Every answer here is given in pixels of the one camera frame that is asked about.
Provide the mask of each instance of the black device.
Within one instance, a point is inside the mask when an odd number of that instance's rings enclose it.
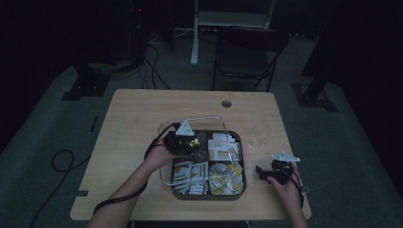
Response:
[[[195,136],[179,136],[176,131],[169,131],[163,138],[166,148],[174,155],[188,156],[201,146],[201,141]]]
[[[256,165],[256,172],[259,173],[259,179],[268,181],[268,177],[273,177],[280,183],[284,185],[294,172],[293,166],[289,161],[277,161],[272,162],[272,171],[265,171]]]

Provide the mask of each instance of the black stand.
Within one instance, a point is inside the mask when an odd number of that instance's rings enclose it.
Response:
[[[324,91],[326,81],[314,78],[309,84],[292,84],[299,106],[324,107],[328,112],[338,112],[336,104],[331,102]]]
[[[110,75],[96,72],[87,64],[75,65],[78,77],[69,92],[65,92],[62,101],[79,101],[81,97],[104,96]]]

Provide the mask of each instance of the table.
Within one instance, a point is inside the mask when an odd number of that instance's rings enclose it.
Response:
[[[199,61],[199,26],[241,26],[268,29],[275,3],[276,0],[270,0],[269,9],[265,13],[248,13],[199,10],[199,0],[195,0],[193,46],[190,64],[195,66]]]
[[[230,107],[221,101],[232,103]],[[119,89],[106,113],[71,217],[89,220],[94,207],[107,199],[142,162],[144,151],[158,134],[160,123],[197,116],[220,116],[227,130],[240,135],[247,187],[233,201],[176,199],[169,186],[154,173],[131,215],[133,220],[259,220],[286,219],[275,190],[259,180],[255,165],[270,168],[270,156],[292,153],[276,99],[266,92]],[[271,127],[261,147],[253,147],[254,123]],[[307,198],[303,212],[311,216]]]

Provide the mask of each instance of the dark tray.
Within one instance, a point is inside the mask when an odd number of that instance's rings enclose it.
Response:
[[[224,133],[224,131],[195,130],[195,133],[196,134],[200,134],[200,133],[206,134],[206,142],[202,142],[205,144],[203,144],[201,146],[201,151],[199,151],[199,153],[198,153],[199,156],[197,156],[196,158],[191,157],[191,160],[189,158],[175,159],[172,162],[172,167],[171,167],[171,180],[173,180],[173,176],[174,176],[174,164],[179,163],[179,162],[186,162],[186,161],[192,161],[194,163],[208,162],[208,170],[210,170],[211,166],[217,162],[224,163],[224,164],[231,163],[230,161],[210,161],[209,160],[208,145],[207,145],[208,140],[211,140],[213,138],[213,133]],[[209,190],[207,195],[189,195],[189,194],[178,193],[174,189],[175,186],[172,186],[172,192],[173,192],[173,195],[175,196],[175,198],[177,198],[178,200],[237,200],[241,197],[242,193],[246,189],[247,182],[246,182],[245,167],[244,167],[244,162],[243,162],[243,153],[242,153],[240,136],[233,131],[227,131],[227,133],[230,134],[232,136],[232,138],[235,139],[235,142],[238,143],[238,146],[239,146],[240,160],[237,162],[242,167],[242,181],[243,181],[242,191],[239,194],[235,194],[235,195],[213,195]]]

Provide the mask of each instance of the black object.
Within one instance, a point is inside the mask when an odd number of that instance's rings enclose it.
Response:
[[[273,171],[265,171],[256,165],[256,172],[259,173],[259,179],[267,181],[268,177],[273,177],[278,181],[279,184],[284,185],[288,181],[291,181],[299,193],[299,200],[301,203],[301,208],[303,207],[304,197],[302,196],[302,189],[300,183],[296,182],[291,178],[291,175],[294,173],[294,168],[289,161],[278,161],[274,160],[272,162]]]
[[[256,172],[259,173],[259,179],[268,181],[268,177],[273,177],[279,184],[284,185],[294,172],[293,166],[291,166],[291,163],[288,161],[274,160],[272,162],[272,168],[273,171],[265,171],[256,165]]]
[[[200,147],[200,141],[195,136],[178,136],[176,131],[169,131],[163,138],[166,148],[174,155],[186,156]]]
[[[277,59],[288,44],[288,34],[262,28],[228,27],[219,30],[212,90],[216,78],[237,77],[250,80],[269,78],[269,91]]]

